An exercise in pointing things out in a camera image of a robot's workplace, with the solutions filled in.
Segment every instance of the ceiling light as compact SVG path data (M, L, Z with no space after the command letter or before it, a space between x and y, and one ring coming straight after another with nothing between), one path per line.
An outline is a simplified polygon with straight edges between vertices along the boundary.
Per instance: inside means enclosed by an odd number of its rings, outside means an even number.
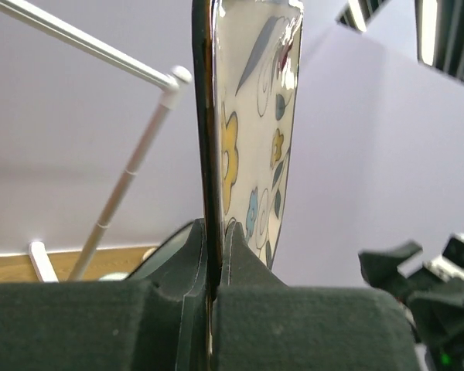
M366 32L366 23L364 22L363 10L361 9L359 0L349 0L349 9L353 14L357 29L361 32Z
M433 66L435 60L438 1L423 0L421 8L421 60Z

